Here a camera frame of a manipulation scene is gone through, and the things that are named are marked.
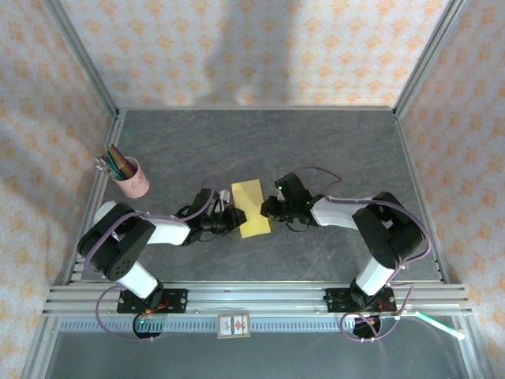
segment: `pink cup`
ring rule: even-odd
[[[135,158],[132,158],[131,156],[126,156],[125,158],[137,169],[137,172],[130,179],[112,180],[118,184],[119,188],[122,189],[127,197],[130,199],[137,199],[147,193],[149,190],[149,181],[145,177],[144,172],[140,168],[140,164]]]

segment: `sticker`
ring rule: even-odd
[[[223,314],[218,316],[218,338],[251,336],[251,319],[248,313]]]

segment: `floral wallpaper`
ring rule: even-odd
[[[63,0],[118,107],[393,106],[448,0]]]
[[[505,377],[505,2],[473,0],[402,120],[454,280]]]
[[[18,378],[110,117],[40,0],[0,6],[0,377]]]

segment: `led light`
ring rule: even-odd
[[[465,335],[453,328],[449,328],[448,326],[438,322],[437,320],[433,320],[431,317],[426,316],[424,313],[416,312],[413,314],[415,317],[420,318],[422,321],[428,322],[430,325],[433,325],[435,328],[444,331],[445,333],[449,333],[451,336],[456,337],[458,340],[462,341],[465,339]]]

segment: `black mounting plate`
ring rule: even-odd
[[[168,300],[169,306],[156,310],[156,313],[185,313],[188,305],[188,290],[181,288],[163,288],[161,304]],[[142,299],[131,291],[121,291],[118,300],[118,313],[139,314],[148,309]]]
[[[347,313],[347,312],[396,312],[396,301],[393,290],[384,287],[374,296],[368,305],[363,309],[353,302],[350,297],[349,288],[327,288],[326,296],[323,300],[326,302],[328,313]]]

